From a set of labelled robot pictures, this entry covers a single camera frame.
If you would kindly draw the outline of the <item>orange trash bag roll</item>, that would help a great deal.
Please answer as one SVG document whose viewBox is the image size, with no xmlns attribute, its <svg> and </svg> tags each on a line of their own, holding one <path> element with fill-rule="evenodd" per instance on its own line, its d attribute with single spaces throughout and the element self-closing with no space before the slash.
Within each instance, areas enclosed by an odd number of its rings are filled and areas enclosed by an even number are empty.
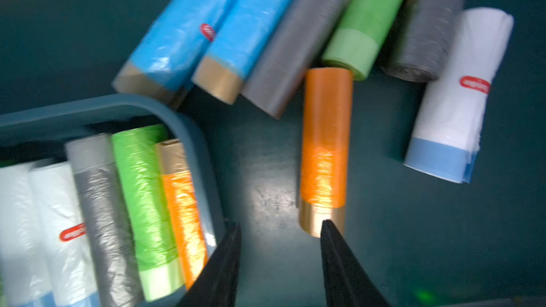
<svg viewBox="0 0 546 307">
<path fill-rule="evenodd" d="M 324 220 L 344 231 L 353 77 L 343 68 L 307 72 L 304 93 L 299 224 L 319 237 Z"/>
<path fill-rule="evenodd" d="M 186 288 L 190 289 L 208 261 L 196 191 L 183 144 L 178 139 L 157 143 L 156 152 Z"/>
</svg>

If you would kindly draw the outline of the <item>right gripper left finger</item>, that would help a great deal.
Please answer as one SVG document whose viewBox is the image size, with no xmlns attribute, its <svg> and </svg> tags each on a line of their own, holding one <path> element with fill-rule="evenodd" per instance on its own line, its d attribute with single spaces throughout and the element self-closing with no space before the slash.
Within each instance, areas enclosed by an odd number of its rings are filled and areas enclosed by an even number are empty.
<svg viewBox="0 0 546 307">
<path fill-rule="evenodd" d="M 241 227 L 236 223 L 229 227 L 203 271 L 176 307 L 235 306 L 241 244 Z"/>
</svg>

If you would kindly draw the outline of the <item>white roll red label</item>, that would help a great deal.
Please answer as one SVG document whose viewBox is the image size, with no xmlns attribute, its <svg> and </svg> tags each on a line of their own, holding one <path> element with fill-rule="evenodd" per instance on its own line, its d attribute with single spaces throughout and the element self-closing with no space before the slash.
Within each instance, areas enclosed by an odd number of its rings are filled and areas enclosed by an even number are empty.
<svg viewBox="0 0 546 307">
<path fill-rule="evenodd" d="M 57 306 L 99 306 L 90 243 L 67 162 L 32 169 L 46 260 Z"/>
</svg>

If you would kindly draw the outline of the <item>white blue trash bag roll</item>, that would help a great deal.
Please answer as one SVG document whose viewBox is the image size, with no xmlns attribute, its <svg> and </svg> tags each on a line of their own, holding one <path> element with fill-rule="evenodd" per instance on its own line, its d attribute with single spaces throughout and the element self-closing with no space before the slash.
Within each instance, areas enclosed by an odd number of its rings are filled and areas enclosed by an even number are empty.
<svg viewBox="0 0 546 307">
<path fill-rule="evenodd" d="M 8 306 L 55 306 L 29 172 L 51 159 L 1 168 L 1 277 Z"/>
</svg>

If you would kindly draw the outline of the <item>dark grey trash bag roll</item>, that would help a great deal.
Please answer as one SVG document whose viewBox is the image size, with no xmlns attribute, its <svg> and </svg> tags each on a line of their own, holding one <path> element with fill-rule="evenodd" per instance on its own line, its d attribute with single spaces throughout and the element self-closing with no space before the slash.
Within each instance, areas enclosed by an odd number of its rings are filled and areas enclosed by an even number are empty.
<svg viewBox="0 0 546 307">
<path fill-rule="evenodd" d="M 135 246 L 111 136 L 65 144 L 90 241 L 102 306 L 137 306 L 144 300 Z"/>
</svg>

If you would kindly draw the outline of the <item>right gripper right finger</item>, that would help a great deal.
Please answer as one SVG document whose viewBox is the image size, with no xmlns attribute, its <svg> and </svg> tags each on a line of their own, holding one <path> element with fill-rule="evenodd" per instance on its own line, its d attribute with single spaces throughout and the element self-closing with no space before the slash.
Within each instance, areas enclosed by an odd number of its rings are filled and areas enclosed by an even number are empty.
<svg viewBox="0 0 546 307">
<path fill-rule="evenodd" d="M 388 306 L 331 220 L 320 234 L 324 289 L 328 306 Z"/>
</svg>

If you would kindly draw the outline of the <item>green roll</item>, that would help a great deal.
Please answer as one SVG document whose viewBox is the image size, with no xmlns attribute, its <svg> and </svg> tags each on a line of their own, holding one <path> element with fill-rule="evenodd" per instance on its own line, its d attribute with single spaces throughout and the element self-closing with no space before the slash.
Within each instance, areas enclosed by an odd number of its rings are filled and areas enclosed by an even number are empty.
<svg viewBox="0 0 546 307">
<path fill-rule="evenodd" d="M 365 80 L 404 0 L 351 0 L 322 55 L 330 67 L 346 68 Z"/>
<path fill-rule="evenodd" d="M 135 244 L 145 301 L 167 297 L 184 285 L 155 146 L 166 141 L 164 125 L 112 135 L 115 161 Z"/>
</svg>

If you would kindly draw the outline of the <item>white roll blue end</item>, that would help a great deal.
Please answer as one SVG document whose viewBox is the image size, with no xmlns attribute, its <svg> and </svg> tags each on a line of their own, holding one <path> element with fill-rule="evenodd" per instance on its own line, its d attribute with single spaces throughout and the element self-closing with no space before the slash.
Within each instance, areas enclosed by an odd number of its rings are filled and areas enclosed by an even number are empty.
<svg viewBox="0 0 546 307">
<path fill-rule="evenodd" d="M 479 7 L 460 15 L 440 78 L 426 86 L 404 165 L 453 183 L 469 183 L 486 103 L 505 55 L 514 18 Z"/>
</svg>

